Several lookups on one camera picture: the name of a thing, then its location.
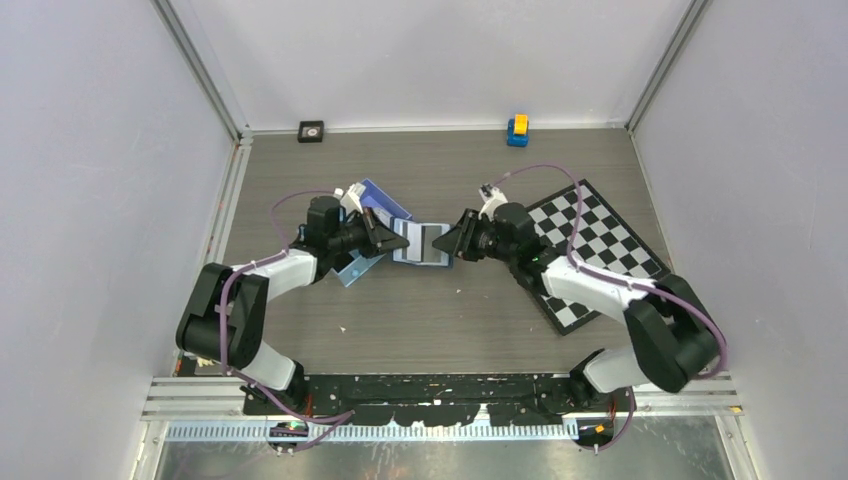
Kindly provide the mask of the blue three-compartment organizer tray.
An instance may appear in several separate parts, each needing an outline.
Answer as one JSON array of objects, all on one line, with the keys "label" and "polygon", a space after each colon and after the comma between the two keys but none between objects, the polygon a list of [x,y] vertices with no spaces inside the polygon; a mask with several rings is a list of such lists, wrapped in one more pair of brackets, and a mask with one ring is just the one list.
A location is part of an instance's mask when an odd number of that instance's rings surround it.
[{"label": "blue three-compartment organizer tray", "polygon": [[[392,220],[401,218],[410,220],[412,215],[395,200],[388,196],[371,180],[365,179],[360,183],[366,186],[361,197],[363,210],[372,208],[377,217],[392,230]],[[306,221],[299,226],[299,232],[292,247],[308,252],[316,257],[317,281],[332,272],[346,287],[352,285],[365,275],[374,265],[389,254],[366,258],[358,251],[348,254],[334,255],[334,233],[337,223],[335,214],[342,208],[338,199],[330,195],[320,195],[310,201]]]}]

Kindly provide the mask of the blue card holder wallet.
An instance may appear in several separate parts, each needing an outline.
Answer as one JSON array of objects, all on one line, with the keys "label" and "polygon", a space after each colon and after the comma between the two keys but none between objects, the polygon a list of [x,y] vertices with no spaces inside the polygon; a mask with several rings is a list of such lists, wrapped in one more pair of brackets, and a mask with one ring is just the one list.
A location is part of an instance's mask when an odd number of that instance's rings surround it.
[{"label": "blue card holder wallet", "polygon": [[432,245],[436,238],[447,233],[450,228],[451,225],[446,223],[421,223],[394,218],[392,220],[393,232],[404,237],[409,245],[394,250],[392,260],[396,263],[419,267],[450,268],[452,257]]}]

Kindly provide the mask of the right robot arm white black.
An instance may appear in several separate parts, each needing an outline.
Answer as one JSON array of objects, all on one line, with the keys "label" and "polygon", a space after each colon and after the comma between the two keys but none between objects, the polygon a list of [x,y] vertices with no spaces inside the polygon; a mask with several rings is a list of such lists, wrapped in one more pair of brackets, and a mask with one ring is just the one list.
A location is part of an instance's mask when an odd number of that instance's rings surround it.
[{"label": "right robot arm white black", "polygon": [[571,370],[571,397],[584,410],[598,409],[621,388],[651,383],[678,393],[725,369],[726,340],[686,280],[656,282],[582,263],[539,236],[519,203],[468,209],[432,245],[466,261],[502,261],[525,290],[579,303],[626,327],[629,345],[601,349]]}]

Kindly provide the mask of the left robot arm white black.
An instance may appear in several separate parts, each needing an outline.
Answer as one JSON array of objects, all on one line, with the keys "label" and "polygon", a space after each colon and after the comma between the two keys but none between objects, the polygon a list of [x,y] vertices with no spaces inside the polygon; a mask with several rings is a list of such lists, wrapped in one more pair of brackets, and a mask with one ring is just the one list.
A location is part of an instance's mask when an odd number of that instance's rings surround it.
[{"label": "left robot arm white black", "polygon": [[264,341],[268,303],[322,280],[352,251],[371,258],[408,244],[372,208],[317,196],[295,241],[280,253],[238,267],[202,267],[177,327],[176,345],[265,387],[280,412],[296,413],[307,398],[304,368]]}]

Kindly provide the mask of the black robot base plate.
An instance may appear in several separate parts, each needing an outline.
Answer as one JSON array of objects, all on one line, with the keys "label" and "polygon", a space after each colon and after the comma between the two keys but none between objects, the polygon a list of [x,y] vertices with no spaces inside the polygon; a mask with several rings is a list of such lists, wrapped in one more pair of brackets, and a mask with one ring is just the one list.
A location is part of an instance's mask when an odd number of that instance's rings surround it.
[{"label": "black robot base plate", "polygon": [[545,426],[572,413],[611,419],[635,409],[631,392],[595,393],[564,374],[312,374],[293,391],[242,387],[249,416],[288,411],[321,424],[467,426],[478,415],[495,427]]}]

